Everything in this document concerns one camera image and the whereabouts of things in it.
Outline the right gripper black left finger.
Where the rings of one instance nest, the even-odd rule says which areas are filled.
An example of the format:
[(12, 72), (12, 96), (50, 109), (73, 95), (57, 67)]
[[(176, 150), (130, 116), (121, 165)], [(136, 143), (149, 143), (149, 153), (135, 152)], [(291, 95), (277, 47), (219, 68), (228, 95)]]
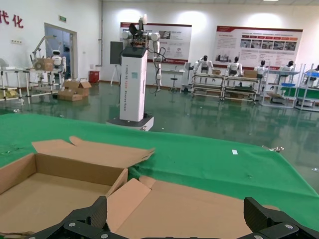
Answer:
[(91, 206), (75, 209), (61, 222), (27, 236), (28, 239), (122, 239), (107, 224), (107, 198), (100, 196)]

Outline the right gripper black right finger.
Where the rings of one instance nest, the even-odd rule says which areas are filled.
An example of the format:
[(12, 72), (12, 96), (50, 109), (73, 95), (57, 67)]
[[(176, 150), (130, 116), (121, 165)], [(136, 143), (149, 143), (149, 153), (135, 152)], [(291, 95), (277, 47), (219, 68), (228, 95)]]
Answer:
[(244, 199), (244, 219), (252, 232), (241, 239), (319, 239), (317, 231), (283, 211), (262, 206), (251, 197)]

